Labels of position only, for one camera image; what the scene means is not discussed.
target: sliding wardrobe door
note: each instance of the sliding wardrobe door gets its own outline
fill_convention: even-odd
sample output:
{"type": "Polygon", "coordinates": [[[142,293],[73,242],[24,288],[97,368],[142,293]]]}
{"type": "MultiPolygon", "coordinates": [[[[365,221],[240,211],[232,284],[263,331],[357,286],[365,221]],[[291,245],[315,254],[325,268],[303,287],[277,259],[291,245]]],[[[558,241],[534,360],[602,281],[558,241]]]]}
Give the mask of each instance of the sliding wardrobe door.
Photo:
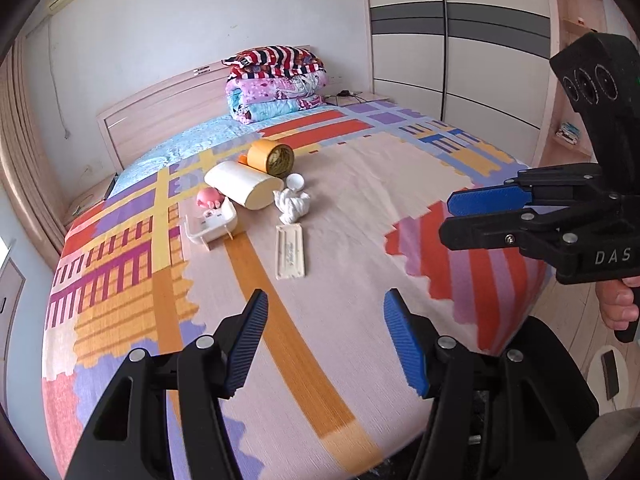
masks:
{"type": "Polygon", "coordinates": [[[550,68],[549,0],[447,0],[444,120],[531,162],[550,68]]]}
{"type": "Polygon", "coordinates": [[[440,117],[444,78],[442,0],[369,0],[378,95],[440,117]]]}

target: curtain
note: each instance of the curtain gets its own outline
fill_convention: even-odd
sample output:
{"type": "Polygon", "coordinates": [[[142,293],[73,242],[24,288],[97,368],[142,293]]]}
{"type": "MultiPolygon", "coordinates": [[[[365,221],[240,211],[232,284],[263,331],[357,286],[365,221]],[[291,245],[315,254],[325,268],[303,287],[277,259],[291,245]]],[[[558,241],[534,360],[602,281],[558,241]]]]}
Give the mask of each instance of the curtain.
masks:
{"type": "Polygon", "coordinates": [[[0,181],[34,247],[55,270],[65,243],[65,202],[33,121],[24,41],[18,37],[0,65],[0,181]]]}

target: colorful patterned bedspread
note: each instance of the colorful patterned bedspread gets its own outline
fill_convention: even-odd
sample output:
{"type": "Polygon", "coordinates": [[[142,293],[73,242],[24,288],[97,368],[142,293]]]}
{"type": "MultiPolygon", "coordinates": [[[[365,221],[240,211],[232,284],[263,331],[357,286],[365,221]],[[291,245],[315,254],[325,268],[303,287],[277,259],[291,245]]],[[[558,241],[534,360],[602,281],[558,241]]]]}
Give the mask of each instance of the colorful patterned bedspread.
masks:
{"type": "MultiPolygon", "coordinates": [[[[404,379],[383,319],[386,290],[440,333],[499,352],[529,312],[546,267],[517,249],[450,252],[446,200],[524,166],[476,137],[386,101],[324,108],[262,133],[290,144],[308,183],[307,276],[276,281],[278,211],[239,208],[244,232],[212,250],[180,219],[216,163],[247,134],[163,168],[76,221],[50,295],[43,393],[64,474],[82,428],[136,347],[173,352],[242,310],[270,312],[246,385],[222,409],[245,479],[351,478],[412,441],[430,403],[404,379]]],[[[176,479],[189,478],[177,394],[168,395],[176,479]]]]}

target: folded blanket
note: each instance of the folded blanket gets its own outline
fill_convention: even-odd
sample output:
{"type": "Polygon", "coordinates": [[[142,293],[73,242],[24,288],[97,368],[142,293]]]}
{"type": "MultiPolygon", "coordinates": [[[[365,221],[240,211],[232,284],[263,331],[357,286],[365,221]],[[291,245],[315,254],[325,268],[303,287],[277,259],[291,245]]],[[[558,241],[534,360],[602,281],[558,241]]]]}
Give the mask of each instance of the folded blanket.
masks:
{"type": "Polygon", "coordinates": [[[233,93],[231,95],[227,95],[231,116],[242,124],[257,123],[258,121],[273,119],[274,117],[289,114],[291,112],[309,110],[322,104],[322,98],[316,94],[310,97],[300,97],[298,99],[282,99],[252,105],[241,104],[235,108],[232,104],[233,99],[233,93]]]}
{"type": "Polygon", "coordinates": [[[318,72],[324,66],[312,52],[293,46],[262,46],[238,52],[223,59],[231,66],[228,80],[264,79],[273,77],[293,77],[295,75],[318,72]]]}
{"type": "Polygon", "coordinates": [[[240,105],[268,103],[282,99],[309,97],[328,83],[324,70],[293,76],[291,79],[233,79],[226,83],[226,95],[230,96],[230,109],[240,105]]]}

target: pink toy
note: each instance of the pink toy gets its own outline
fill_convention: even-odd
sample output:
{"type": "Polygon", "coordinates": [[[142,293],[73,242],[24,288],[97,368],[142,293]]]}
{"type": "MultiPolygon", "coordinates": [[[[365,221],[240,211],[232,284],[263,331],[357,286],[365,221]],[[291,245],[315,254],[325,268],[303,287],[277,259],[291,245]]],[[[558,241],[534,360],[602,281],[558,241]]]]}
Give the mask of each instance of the pink toy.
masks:
{"type": "Polygon", "coordinates": [[[196,197],[196,204],[206,209],[218,209],[225,196],[220,193],[215,187],[206,187],[198,192],[196,197]]]}

